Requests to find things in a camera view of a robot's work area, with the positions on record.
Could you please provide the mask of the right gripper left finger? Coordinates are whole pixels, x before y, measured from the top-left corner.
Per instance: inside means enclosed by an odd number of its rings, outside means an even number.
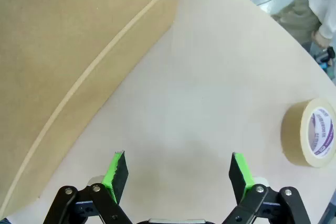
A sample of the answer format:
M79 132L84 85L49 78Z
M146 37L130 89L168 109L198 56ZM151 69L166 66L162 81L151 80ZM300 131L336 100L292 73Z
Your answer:
M131 223L119 205L128 174L124 151L116 152L98 182L82 190L61 187L44 223L86 223L90 217L99 217L102 223Z

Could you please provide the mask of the person's left hand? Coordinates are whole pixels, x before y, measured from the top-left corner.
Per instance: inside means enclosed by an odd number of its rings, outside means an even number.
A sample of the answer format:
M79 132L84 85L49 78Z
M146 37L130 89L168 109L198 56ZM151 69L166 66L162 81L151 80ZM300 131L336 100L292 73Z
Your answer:
M330 46L331 39L323 37L317 30L312 33L312 41L321 49L327 49Z

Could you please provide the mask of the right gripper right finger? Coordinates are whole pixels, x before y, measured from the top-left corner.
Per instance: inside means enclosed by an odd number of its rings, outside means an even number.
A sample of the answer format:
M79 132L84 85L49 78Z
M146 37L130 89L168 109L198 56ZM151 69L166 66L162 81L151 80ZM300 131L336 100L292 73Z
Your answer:
M311 222L298 190L283 187L274 191L255 182L243 154L232 153L228 175L237 206L223 223L254 223L258 218L269 223Z

